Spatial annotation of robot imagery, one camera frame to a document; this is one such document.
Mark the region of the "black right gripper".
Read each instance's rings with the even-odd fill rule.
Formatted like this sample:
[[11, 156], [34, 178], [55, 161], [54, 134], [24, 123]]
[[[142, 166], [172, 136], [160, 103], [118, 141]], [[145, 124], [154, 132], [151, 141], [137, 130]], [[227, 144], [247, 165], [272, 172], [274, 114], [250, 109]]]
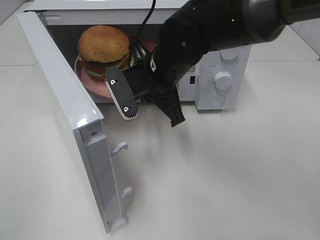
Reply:
[[158, 32], [159, 42], [143, 63], [124, 73], [113, 66], [105, 72], [105, 84], [126, 120], [138, 117], [136, 98], [144, 97], [170, 119], [171, 127], [185, 121], [177, 82], [210, 50], [198, 13], [176, 12]]

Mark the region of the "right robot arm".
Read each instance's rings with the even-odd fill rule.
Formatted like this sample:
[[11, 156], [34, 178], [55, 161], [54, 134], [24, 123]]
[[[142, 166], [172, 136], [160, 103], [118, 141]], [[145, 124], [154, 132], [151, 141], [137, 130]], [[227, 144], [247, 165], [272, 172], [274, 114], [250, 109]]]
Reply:
[[177, 82], [204, 54], [271, 42], [286, 25], [319, 16], [317, 0], [190, 0], [161, 25], [158, 44], [143, 61], [109, 68], [105, 84], [123, 119], [137, 118], [142, 98], [174, 127], [185, 120]]

